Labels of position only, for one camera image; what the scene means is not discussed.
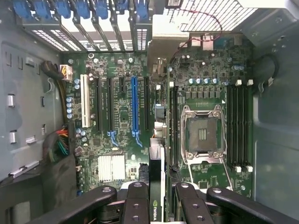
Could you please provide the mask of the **dark grey PC case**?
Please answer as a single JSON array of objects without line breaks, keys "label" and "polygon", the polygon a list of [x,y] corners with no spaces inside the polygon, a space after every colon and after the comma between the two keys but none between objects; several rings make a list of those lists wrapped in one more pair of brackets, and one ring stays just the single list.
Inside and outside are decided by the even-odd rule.
[{"label": "dark grey PC case", "polygon": [[[62,108],[62,124],[42,140],[42,158],[0,181],[0,224],[25,224],[84,194],[78,193],[73,150],[63,154],[59,147],[70,143],[61,135],[70,123],[68,81],[59,66],[79,54],[148,56],[153,33],[179,31],[189,39],[177,51],[182,44],[236,36],[252,44],[253,172],[247,198],[299,220],[299,0],[0,0],[0,19],[57,52],[57,63],[43,60],[38,69],[58,91]],[[115,188],[115,202],[76,224],[121,224],[129,185],[136,182],[142,181]],[[186,224],[175,220],[175,187],[171,191],[163,224]]]}]

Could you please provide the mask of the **silver chipset heat sink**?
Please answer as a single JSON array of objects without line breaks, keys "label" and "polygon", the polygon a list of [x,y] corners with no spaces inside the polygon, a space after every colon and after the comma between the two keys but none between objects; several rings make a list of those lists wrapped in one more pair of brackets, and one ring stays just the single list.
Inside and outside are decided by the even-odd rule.
[{"label": "silver chipset heat sink", "polygon": [[98,178],[100,182],[125,180],[125,156],[104,155],[98,157]]}]

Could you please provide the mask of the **white power connector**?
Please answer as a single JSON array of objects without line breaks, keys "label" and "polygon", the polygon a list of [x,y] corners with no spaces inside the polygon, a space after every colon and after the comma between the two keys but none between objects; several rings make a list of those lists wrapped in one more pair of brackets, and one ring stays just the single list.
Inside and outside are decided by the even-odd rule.
[{"label": "white power connector", "polygon": [[63,80],[72,81],[73,80],[73,69],[67,64],[61,64],[59,66],[60,72],[63,75]]}]

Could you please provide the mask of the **CPU socket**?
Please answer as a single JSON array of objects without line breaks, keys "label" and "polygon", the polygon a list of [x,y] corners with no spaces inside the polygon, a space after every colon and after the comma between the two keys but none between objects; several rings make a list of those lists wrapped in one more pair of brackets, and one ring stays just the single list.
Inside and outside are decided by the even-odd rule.
[{"label": "CPU socket", "polygon": [[180,115],[180,149],[182,153],[204,153],[225,150],[224,112],[220,105],[213,109],[195,110],[184,105]]}]

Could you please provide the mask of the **black RAM slot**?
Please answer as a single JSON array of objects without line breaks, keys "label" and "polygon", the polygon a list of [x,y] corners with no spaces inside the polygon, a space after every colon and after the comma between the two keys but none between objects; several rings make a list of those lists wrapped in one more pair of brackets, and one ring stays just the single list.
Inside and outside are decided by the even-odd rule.
[{"label": "black RAM slot", "polygon": [[227,161],[230,169],[233,167],[233,118],[232,118],[232,85],[227,86],[227,138],[228,138],[228,154]]},{"label": "black RAM slot", "polygon": [[242,167],[243,162],[243,91],[242,85],[238,87],[238,165]]},{"label": "black RAM slot", "polygon": [[244,93],[244,157],[243,164],[245,165],[246,171],[249,173],[253,172],[253,167],[251,162],[249,161],[249,125],[250,125],[250,117],[249,117],[249,96],[251,92],[251,86],[246,85],[243,88]]},{"label": "black RAM slot", "polygon": [[234,171],[236,173],[238,173],[239,171],[239,167],[238,167],[238,140],[237,140],[237,132],[238,132],[238,109],[237,109],[237,105],[238,105],[238,90],[236,86],[233,86],[232,89],[232,103],[233,103],[233,151],[234,151],[234,155],[233,155],[233,164],[234,164]]}]

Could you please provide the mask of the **blue expansion slot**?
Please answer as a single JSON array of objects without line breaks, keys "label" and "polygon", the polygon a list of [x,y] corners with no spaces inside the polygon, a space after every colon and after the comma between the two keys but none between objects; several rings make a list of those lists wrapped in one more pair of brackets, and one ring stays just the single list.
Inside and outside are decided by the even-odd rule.
[{"label": "blue expansion slot", "polygon": [[132,91],[132,136],[137,137],[139,127],[138,127],[138,81],[137,77],[131,77],[131,91]]}]

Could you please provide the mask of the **green motherboard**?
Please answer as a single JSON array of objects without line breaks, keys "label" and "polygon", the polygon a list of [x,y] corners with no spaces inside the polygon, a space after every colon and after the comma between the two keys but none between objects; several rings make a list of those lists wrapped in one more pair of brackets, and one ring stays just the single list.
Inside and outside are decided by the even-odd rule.
[{"label": "green motherboard", "polygon": [[[177,182],[188,182],[206,191],[210,187],[225,187],[241,195],[252,195],[252,173],[246,171],[242,162],[238,173],[228,166],[227,138],[227,86],[237,88],[251,86],[249,96],[249,161],[251,162],[252,137],[252,85],[249,62],[252,58],[252,44],[239,36],[223,38],[191,46],[182,44],[170,64],[170,144],[169,167],[167,168],[167,202],[173,197],[171,189]],[[144,128],[144,84],[149,76],[148,57],[145,53],[108,53],[74,55],[67,65],[73,69],[73,80],[66,87],[66,116],[70,123],[61,135],[70,139],[69,144],[60,143],[63,154],[72,149],[76,158],[78,193],[82,194],[100,185],[108,184],[122,189],[126,183],[142,181],[149,186],[150,138],[153,136],[153,118],[149,110],[149,130]],[[80,75],[89,76],[90,127],[82,127]],[[131,77],[137,77],[138,87],[138,135],[132,136],[132,91]],[[119,78],[125,79],[125,92],[119,91]],[[102,133],[96,125],[95,80],[101,79],[102,91]],[[107,79],[113,79],[114,130],[108,131]],[[149,83],[149,108],[153,101]],[[187,165],[183,162],[185,153],[180,149],[180,115],[184,105],[191,109],[207,110],[220,105],[224,112],[226,144],[221,163]],[[243,118],[244,153],[244,118]],[[125,180],[100,182],[98,178],[98,157],[104,155],[125,156]]]}]

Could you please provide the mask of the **white expansion slot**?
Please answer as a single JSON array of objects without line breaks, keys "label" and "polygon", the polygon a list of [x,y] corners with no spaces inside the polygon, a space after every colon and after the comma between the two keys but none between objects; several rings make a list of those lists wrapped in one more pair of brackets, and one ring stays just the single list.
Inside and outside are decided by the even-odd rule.
[{"label": "white expansion slot", "polygon": [[90,127],[90,92],[89,92],[89,76],[80,75],[80,91],[81,91],[81,117],[82,127]]}]

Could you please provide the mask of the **metal socket cover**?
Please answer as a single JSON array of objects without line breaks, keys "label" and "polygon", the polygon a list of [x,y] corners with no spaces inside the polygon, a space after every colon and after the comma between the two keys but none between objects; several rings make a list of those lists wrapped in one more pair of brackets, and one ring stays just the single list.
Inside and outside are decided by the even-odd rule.
[{"label": "metal socket cover", "polygon": [[221,163],[221,159],[224,157],[223,151],[215,152],[187,152],[183,157],[183,162],[187,165],[207,163]]}]

